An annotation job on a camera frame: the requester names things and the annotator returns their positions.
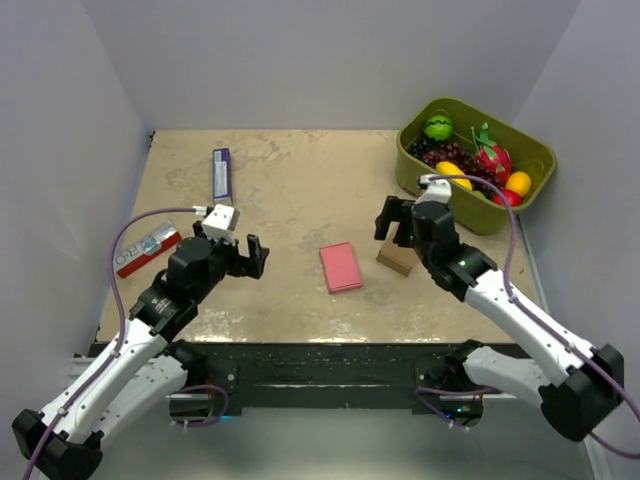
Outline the pink paper box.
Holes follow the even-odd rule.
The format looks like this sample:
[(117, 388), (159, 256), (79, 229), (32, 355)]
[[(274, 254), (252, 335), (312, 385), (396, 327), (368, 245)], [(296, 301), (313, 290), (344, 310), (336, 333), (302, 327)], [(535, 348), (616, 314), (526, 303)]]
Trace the pink paper box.
[(362, 287), (362, 276), (350, 242), (324, 246), (319, 255), (329, 294)]

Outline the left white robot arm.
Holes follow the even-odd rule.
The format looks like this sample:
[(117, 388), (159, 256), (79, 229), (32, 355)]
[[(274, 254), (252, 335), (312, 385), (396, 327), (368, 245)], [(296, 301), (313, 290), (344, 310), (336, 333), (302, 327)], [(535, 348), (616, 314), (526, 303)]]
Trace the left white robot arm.
[(205, 385), (205, 356), (175, 338), (225, 276), (262, 276), (269, 251), (255, 235), (247, 243), (248, 256), (234, 243), (205, 236), (177, 245), (167, 268), (94, 361), (41, 410), (25, 409), (14, 419), (29, 471), (39, 469), (50, 479), (88, 479), (107, 445), (150, 407)]

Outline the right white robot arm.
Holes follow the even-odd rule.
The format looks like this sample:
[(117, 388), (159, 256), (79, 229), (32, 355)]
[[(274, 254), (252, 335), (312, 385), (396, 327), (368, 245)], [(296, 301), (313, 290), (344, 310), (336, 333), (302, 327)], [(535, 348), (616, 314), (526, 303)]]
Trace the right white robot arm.
[(624, 358), (613, 346), (595, 347), (553, 320), (505, 279), (504, 271), (479, 249), (460, 241), (445, 203), (386, 198), (374, 237), (412, 249), (444, 291), (499, 326), (526, 353), (516, 359), (468, 341), (466, 353), (445, 369), (459, 393), (489, 387), (541, 410), (564, 438), (579, 442), (622, 402)]

